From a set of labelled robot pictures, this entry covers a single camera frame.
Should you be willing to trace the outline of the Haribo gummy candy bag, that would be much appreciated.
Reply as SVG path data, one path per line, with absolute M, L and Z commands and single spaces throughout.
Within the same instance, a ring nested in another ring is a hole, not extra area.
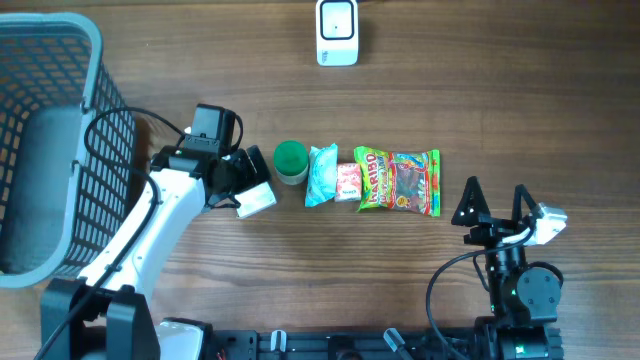
M 388 208 L 432 217 L 441 215 L 438 149 L 403 153 L 359 146 L 354 149 L 354 159 L 362 173 L 359 211 Z

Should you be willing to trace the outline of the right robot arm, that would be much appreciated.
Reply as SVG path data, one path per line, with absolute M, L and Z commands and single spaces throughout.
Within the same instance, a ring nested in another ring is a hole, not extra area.
M 535 201 L 523 185 L 514 190 L 509 219 L 491 215 L 479 180 L 467 179 L 452 223 L 470 232 L 467 245 L 482 248 L 481 272 L 492 315 L 476 319 L 472 359 L 560 359 L 557 321 L 564 277 L 547 262 L 529 262 L 525 249 L 548 244 L 566 228 L 560 208 Z

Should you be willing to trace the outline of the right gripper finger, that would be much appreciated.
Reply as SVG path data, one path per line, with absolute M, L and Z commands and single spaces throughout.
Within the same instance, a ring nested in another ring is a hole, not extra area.
M 514 189 L 514 199 L 512 206 L 511 220 L 518 222 L 522 217 L 522 203 L 525 203 L 530 210 L 537 206 L 537 202 L 533 199 L 524 184 L 519 184 Z
M 491 213 L 476 176 L 467 179 L 462 198 L 451 219 L 455 226 L 476 226 L 491 222 Z

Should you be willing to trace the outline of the white blue cardboard box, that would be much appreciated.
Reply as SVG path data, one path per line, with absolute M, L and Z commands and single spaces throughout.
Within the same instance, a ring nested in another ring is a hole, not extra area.
M 239 218 L 247 218 L 277 203 L 269 182 L 263 182 L 235 196 L 240 203 L 236 209 Z

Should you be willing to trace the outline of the green lid white jar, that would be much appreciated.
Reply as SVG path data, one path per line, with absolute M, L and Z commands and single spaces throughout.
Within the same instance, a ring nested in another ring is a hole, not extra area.
M 309 171 L 306 147 L 295 140 L 280 143 L 274 150 L 274 168 L 277 177 L 286 185 L 299 185 Z

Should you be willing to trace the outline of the light blue tissue pack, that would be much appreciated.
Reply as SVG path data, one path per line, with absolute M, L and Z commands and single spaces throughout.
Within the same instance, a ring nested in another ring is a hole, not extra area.
M 305 206 L 315 207 L 336 195 L 338 146 L 311 147 Z

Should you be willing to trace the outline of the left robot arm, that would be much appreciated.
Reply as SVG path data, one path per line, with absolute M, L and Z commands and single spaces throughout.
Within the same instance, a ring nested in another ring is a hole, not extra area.
M 150 303 L 169 255 L 201 214 L 233 209 L 241 218 L 275 204 L 257 146 L 240 144 L 243 121 L 200 104 L 189 131 L 142 171 L 146 186 L 110 243 L 74 280 L 56 278 L 41 303 L 39 359 L 224 359 L 211 324 L 154 323 Z

